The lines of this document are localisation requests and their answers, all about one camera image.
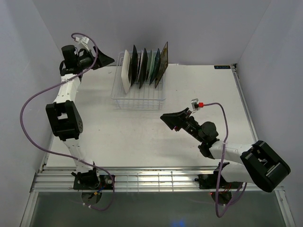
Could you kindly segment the white rectangular plate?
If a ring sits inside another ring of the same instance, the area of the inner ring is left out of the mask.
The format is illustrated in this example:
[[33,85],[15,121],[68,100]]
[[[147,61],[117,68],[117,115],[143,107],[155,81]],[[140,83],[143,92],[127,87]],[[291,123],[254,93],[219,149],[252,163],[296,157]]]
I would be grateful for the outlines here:
[[131,80],[129,79],[130,64],[131,64],[130,53],[127,50],[125,50],[122,69],[121,69],[121,80],[123,84],[123,89],[126,94],[129,92],[131,86]]

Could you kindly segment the black floral plate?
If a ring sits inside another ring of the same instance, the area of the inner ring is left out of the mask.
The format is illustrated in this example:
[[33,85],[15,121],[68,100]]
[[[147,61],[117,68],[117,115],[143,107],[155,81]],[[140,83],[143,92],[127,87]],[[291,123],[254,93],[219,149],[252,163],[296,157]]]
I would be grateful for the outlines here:
[[148,53],[146,48],[144,48],[143,56],[142,56],[142,63],[141,63],[141,71],[139,73],[139,89],[142,88],[147,74],[147,63],[148,63]]
[[133,45],[133,53],[131,59],[131,86],[136,82],[138,70],[138,52],[135,45]]

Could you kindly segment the round white green-rimmed plate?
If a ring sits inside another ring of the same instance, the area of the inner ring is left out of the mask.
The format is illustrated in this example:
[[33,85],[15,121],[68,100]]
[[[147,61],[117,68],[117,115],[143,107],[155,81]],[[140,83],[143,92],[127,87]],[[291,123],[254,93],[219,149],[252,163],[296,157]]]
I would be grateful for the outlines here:
[[142,64],[143,64],[143,50],[141,50],[140,52],[140,58],[138,61],[138,70],[137,70],[137,79],[136,79],[137,83],[140,83],[140,73],[141,73]]

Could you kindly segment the mint green round flower plate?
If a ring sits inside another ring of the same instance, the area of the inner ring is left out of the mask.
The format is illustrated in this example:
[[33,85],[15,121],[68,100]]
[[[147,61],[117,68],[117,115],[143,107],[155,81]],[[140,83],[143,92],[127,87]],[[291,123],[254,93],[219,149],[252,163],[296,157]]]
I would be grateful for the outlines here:
[[148,55],[148,62],[147,62],[147,71],[146,71],[146,82],[150,80],[153,68],[154,68],[154,61],[155,61],[155,51],[150,50]]

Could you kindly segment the teal square plate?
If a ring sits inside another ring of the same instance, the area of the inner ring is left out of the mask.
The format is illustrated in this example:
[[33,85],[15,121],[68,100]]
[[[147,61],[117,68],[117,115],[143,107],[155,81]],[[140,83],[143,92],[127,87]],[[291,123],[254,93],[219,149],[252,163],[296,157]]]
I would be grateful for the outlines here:
[[156,53],[155,58],[154,58],[153,71],[152,71],[152,74],[150,76],[150,85],[155,80],[155,78],[157,76],[157,73],[159,71],[159,68],[160,68],[160,50],[157,49],[157,53]]

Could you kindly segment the cream square flower plate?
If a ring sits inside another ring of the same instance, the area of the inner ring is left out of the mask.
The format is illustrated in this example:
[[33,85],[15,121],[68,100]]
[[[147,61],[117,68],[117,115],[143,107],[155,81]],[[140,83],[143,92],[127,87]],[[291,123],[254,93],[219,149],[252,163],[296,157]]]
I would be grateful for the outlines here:
[[165,46],[163,47],[163,50],[161,52],[160,55],[160,67],[159,67],[159,71],[158,74],[155,78],[155,88],[158,86],[158,84],[160,83],[161,78],[164,75],[164,72],[166,71],[167,67],[168,67],[168,63],[169,63],[169,58],[168,58],[168,42],[165,43]]

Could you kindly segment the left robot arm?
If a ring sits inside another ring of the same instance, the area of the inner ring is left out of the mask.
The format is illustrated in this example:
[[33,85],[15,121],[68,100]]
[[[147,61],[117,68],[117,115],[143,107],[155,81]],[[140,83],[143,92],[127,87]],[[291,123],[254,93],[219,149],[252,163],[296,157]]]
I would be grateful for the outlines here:
[[56,99],[46,105],[47,117],[54,136],[67,147],[76,165],[72,175],[81,185],[95,189],[100,185],[100,177],[93,167],[94,162],[81,148],[80,135],[83,132],[83,121],[75,105],[75,98],[82,81],[79,73],[91,68],[97,70],[114,62],[96,46],[94,56],[87,48],[78,50],[74,45],[61,48],[64,60],[60,63],[59,72],[62,85]]

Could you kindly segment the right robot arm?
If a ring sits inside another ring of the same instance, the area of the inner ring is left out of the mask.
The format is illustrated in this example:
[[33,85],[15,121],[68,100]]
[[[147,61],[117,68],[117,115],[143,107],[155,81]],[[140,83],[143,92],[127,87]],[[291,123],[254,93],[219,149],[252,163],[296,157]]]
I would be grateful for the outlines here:
[[183,129],[200,142],[200,153],[210,159],[222,159],[214,172],[200,178],[204,188],[220,188],[238,183],[253,183],[265,192],[272,192],[290,173],[290,166],[264,141],[234,144],[218,139],[213,122],[199,124],[186,108],[165,113],[160,119],[171,129]]

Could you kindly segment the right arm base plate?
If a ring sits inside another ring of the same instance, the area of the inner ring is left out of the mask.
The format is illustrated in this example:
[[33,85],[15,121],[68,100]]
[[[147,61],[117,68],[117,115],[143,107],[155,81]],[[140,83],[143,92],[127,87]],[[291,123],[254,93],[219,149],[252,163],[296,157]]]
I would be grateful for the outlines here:
[[[199,184],[199,189],[215,189],[217,178],[215,174],[199,174],[194,181]],[[220,177],[219,189],[237,189],[240,185],[242,185],[242,183],[227,182],[222,176]]]

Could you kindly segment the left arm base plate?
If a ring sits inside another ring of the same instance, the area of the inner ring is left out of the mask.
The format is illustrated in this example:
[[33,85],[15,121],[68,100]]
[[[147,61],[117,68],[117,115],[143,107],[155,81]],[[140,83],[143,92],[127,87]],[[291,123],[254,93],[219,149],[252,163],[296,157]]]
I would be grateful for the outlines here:
[[94,175],[89,177],[81,177],[78,179],[75,177],[73,189],[74,190],[98,190],[103,188],[104,190],[112,190],[115,176],[112,175]]

